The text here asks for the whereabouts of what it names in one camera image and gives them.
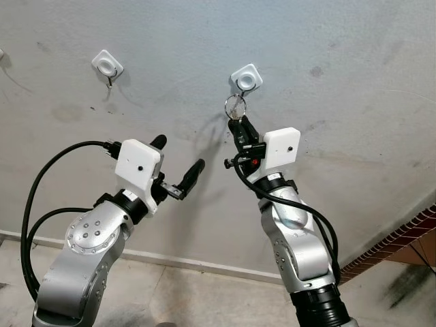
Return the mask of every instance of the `silver robotic arm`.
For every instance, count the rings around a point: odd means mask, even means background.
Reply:
[[[95,208],[68,227],[63,249],[44,276],[37,293],[34,327],[92,326],[113,263],[143,217],[151,217],[167,195],[182,200],[204,169],[199,159],[178,185],[164,182],[160,171],[165,136],[151,144],[115,142],[109,154],[117,159],[118,193],[105,194]]]
[[[299,198],[294,181],[283,177],[284,166],[295,162],[300,132],[294,128],[271,131],[260,142],[245,113],[229,118],[238,154],[224,164],[226,168],[234,167],[241,181],[260,199],[262,227],[271,241],[300,325],[358,327],[340,299],[336,255],[327,237],[323,238],[329,251],[314,231],[315,218],[321,214]]]

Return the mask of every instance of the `concrete wall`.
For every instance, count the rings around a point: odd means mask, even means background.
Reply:
[[[434,190],[433,0],[3,0],[0,32],[1,230],[20,230],[35,175],[62,148],[165,133],[170,181],[195,158],[207,167],[128,248],[275,273],[255,197],[222,164],[235,154],[228,78],[249,62],[264,78],[249,117],[260,131],[302,132],[293,175],[335,226],[341,260]],[[110,95],[91,69],[103,48],[125,66]],[[69,155],[44,179],[33,221],[92,205],[114,190],[113,170],[97,149]],[[69,217],[42,235],[63,238]]]

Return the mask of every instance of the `key ring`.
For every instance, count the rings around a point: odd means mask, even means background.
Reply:
[[[232,99],[233,97],[236,98],[236,103],[231,107],[229,106],[229,100]],[[243,113],[241,115],[238,114],[238,106],[240,104],[243,104]],[[238,121],[239,119],[241,119],[243,116],[245,116],[245,113],[247,112],[247,103],[245,102],[245,99],[242,95],[235,93],[232,94],[231,96],[229,96],[225,102],[224,102],[224,111],[225,114],[227,115],[227,117],[229,117],[230,119],[232,119],[233,121]]]

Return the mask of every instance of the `white adhesive hook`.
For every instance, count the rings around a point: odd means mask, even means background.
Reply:
[[[124,67],[106,50],[100,53],[92,60],[91,65],[108,78],[108,89],[112,88],[112,80],[121,75]]]
[[[252,63],[235,71],[230,76],[230,79],[242,92],[255,90],[264,82],[255,65]]]

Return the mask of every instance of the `floor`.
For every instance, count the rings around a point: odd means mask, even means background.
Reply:
[[[19,243],[0,246],[0,326],[30,326],[33,302],[21,274]],[[39,277],[58,249],[32,250]],[[436,326],[435,277],[423,266],[382,262],[341,286],[360,327]],[[299,326],[280,285],[118,260],[97,327]]]

